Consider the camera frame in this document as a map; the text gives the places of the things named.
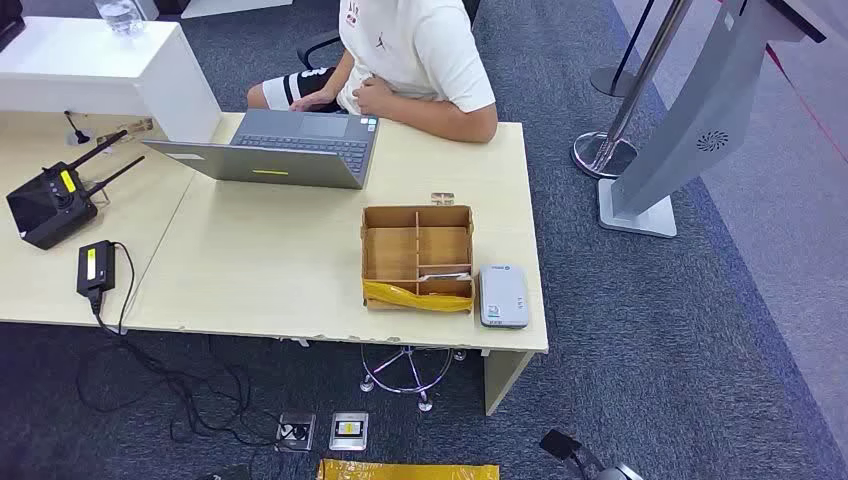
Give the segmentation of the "person's right hand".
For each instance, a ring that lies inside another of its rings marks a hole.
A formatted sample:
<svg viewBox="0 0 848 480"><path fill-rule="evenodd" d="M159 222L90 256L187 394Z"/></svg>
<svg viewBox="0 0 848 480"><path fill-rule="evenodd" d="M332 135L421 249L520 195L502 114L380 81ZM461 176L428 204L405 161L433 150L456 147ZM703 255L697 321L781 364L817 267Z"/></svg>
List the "person's right hand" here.
<svg viewBox="0 0 848 480"><path fill-rule="evenodd" d="M335 112L338 110L336 95L326 89L318 90L289 105L290 111L297 112Z"/></svg>

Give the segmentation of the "person's left hand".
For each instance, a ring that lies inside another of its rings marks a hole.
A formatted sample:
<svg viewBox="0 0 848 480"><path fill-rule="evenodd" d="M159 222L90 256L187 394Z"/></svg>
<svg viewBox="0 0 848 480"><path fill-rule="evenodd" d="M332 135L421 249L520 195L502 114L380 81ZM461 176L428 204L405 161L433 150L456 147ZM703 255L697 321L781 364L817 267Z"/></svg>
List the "person's left hand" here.
<svg viewBox="0 0 848 480"><path fill-rule="evenodd" d="M353 97L361 114L388 118L395 95L381 78L370 76L353 91Z"/></svg>

